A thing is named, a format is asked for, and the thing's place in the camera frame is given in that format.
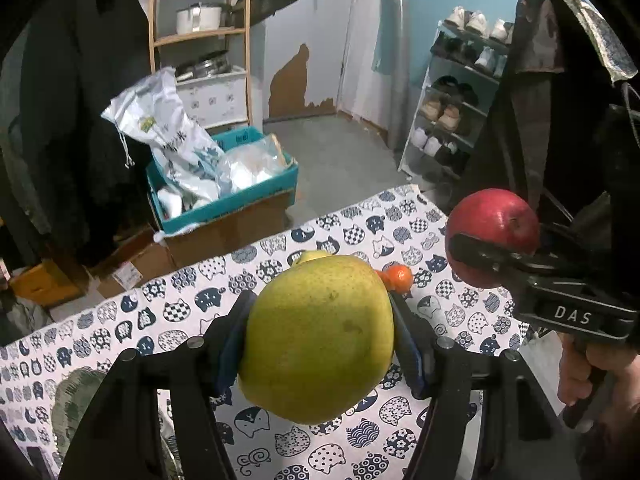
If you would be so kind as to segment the red apple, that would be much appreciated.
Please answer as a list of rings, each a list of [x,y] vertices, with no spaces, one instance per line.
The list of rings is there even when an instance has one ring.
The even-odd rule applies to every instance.
[[[466,196],[450,212],[445,235],[451,270],[468,285],[497,287],[499,282],[491,272],[476,270],[451,255],[449,242],[457,234],[471,235],[529,255],[533,255],[540,244],[540,224],[535,211],[520,196],[502,188],[485,188]]]

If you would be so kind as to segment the small tangerine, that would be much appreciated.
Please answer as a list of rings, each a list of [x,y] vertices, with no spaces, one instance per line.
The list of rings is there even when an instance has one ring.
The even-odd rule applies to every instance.
[[[385,270],[387,289],[405,295],[410,292],[413,284],[413,274],[408,266],[394,264]]]
[[[394,289],[393,281],[390,279],[390,277],[384,271],[376,270],[376,274],[378,274],[378,277],[383,282],[386,290],[393,290]]]

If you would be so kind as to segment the green glass bowl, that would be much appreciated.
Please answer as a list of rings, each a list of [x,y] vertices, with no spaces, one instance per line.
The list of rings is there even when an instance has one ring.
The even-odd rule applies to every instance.
[[[94,370],[85,366],[70,372],[56,386],[50,421],[56,452],[60,456],[59,467],[62,467],[82,416],[85,415],[105,376],[104,370]],[[158,426],[167,479],[182,479],[178,452],[171,451],[168,443],[168,438],[175,435],[174,427],[162,412],[158,412]]]

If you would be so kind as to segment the dark hanging garment right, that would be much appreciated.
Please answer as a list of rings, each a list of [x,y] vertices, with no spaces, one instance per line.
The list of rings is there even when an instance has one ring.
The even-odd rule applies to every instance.
[[[592,268],[639,277],[639,123],[611,103],[637,73],[615,32],[582,0],[518,0],[506,68],[454,190],[520,196],[567,223]]]

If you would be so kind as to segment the pile of grey clothes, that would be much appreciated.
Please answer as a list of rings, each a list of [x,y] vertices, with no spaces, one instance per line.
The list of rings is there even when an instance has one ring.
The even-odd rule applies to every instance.
[[[53,323],[51,315],[32,301],[15,296],[9,284],[10,274],[1,261],[0,344],[12,342]]]

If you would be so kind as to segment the wooden drawer box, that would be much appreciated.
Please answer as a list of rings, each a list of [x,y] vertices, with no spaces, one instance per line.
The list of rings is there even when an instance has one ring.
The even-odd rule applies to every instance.
[[[43,308],[53,308],[84,294],[53,260],[42,263],[10,279],[14,295]]]

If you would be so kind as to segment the small cardboard box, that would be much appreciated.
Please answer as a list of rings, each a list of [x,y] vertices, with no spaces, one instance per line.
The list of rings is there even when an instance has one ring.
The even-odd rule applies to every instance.
[[[100,279],[96,289],[105,299],[130,292],[177,269],[167,247],[152,243]]]

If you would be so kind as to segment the cardboard box under crate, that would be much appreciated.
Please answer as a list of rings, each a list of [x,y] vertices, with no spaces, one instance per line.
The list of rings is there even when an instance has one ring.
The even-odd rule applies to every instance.
[[[165,237],[160,244],[168,248],[178,268],[230,254],[283,231],[288,225],[286,210],[295,194],[291,188],[270,195],[231,214]]]

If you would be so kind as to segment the metal shoe rack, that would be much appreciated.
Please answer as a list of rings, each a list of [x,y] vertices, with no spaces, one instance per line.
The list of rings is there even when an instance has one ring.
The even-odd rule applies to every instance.
[[[463,6],[438,22],[398,165],[408,180],[462,177],[506,67],[512,28]]]

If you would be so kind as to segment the teal plastic crate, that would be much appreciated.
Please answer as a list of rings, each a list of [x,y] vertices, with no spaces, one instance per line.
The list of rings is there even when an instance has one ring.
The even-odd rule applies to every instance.
[[[298,163],[277,137],[243,127],[213,137],[216,150],[185,160],[154,148],[146,168],[158,228],[177,235],[280,192],[293,193]]]

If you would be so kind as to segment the white patterned drawer box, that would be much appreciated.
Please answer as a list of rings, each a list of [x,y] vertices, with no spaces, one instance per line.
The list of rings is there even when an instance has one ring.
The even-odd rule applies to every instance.
[[[248,122],[246,70],[233,66],[224,74],[178,82],[186,114],[205,129]]]

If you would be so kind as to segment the metal steamer pot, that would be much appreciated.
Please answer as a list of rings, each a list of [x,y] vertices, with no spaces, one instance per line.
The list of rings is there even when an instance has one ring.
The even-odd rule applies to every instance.
[[[208,52],[196,60],[185,62],[175,70],[176,81],[215,76],[229,73],[231,64],[226,49]]]

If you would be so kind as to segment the wooden shelf rack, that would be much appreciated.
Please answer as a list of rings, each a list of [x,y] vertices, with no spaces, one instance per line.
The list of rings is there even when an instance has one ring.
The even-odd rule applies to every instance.
[[[247,123],[254,125],[253,117],[253,92],[252,92],[252,75],[250,74],[250,0],[243,0],[243,23],[241,27],[224,26],[212,30],[201,29],[196,26],[192,32],[184,34],[173,34],[169,36],[157,36],[156,18],[157,18],[157,0],[149,0],[148,2],[148,36],[149,36],[149,63],[151,73],[157,70],[156,51],[161,47],[171,46],[172,44],[181,44],[182,42],[195,41],[205,38],[218,37],[224,40],[224,45],[229,47],[229,37],[241,36],[243,39],[243,60],[245,68],[245,104],[246,118],[236,120],[235,122],[223,122],[223,126],[239,125]]]

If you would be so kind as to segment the black hanging coat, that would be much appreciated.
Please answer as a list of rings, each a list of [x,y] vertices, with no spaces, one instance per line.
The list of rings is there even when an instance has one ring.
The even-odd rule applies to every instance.
[[[20,0],[1,14],[1,217],[24,263],[87,268],[145,219],[149,149],[103,117],[150,71],[139,0]]]

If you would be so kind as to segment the white cooking pot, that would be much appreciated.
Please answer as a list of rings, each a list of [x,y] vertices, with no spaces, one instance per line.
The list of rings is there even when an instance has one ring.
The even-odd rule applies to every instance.
[[[176,12],[178,35],[216,30],[222,23],[222,6],[197,2]]]

